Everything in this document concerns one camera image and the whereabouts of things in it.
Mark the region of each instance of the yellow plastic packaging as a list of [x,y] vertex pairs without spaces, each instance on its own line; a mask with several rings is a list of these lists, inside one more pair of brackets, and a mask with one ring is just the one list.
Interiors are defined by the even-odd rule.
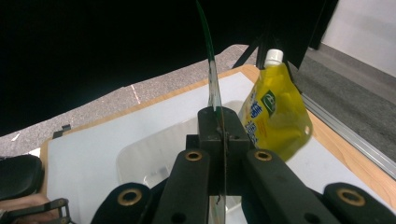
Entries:
[[283,63],[261,70],[239,117],[255,147],[273,150],[283,161],[291,158],[313,131],[301,94]]

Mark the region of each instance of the plastic container lid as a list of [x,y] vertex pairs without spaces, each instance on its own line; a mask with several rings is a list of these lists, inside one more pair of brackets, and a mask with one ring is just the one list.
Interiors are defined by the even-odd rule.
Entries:
[[268,65],[280,65],[283,60],[283,51],[280,49],[269,49],[265,57],[264,67]]

